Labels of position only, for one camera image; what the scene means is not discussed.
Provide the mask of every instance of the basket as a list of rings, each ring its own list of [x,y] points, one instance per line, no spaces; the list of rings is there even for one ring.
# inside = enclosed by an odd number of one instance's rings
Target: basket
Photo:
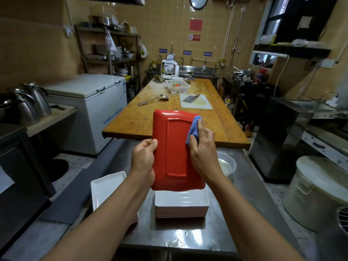
[[[171,94],[188,93],[191,87],[183,80],[166,80],[166,83]]]

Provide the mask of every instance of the round mirror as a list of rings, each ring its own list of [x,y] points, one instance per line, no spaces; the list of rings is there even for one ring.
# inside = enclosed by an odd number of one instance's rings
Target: round mirror
[[[207,5],[208,0],[190,0],[191,7],[195,10],[201,10]]]

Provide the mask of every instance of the hand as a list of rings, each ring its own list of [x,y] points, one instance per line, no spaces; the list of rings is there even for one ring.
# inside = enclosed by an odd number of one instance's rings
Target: hand
[[[154,183],[154,151],[156,150],[158,141],[156,139],[145,139],[132,152],[131,171],[129,175],[138,177],[141,184],[151,187]]]
[[[193,135],[189,136],[191,162],[197,173],[207,182],[223,174],[218,154],[215,147],[215,133],[202,125],[202,119],[198,121],[199,145]]]

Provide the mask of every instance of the red container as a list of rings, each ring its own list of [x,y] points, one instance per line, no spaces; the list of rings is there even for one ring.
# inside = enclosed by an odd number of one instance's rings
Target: red container
[[[155,110],[152,139],[154,152],[153,190],[186,191],[203,189],[205,182],[194,170],[186,138],[196,113]]]

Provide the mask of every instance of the person's left hand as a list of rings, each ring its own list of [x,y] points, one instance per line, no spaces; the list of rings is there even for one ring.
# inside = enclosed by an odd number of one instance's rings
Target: person's left hand
[[[157,148],[156,139],[145,139],[133,148],[130,175],[139,177],[142,184],[152,186],[154,183],[154,151]]]

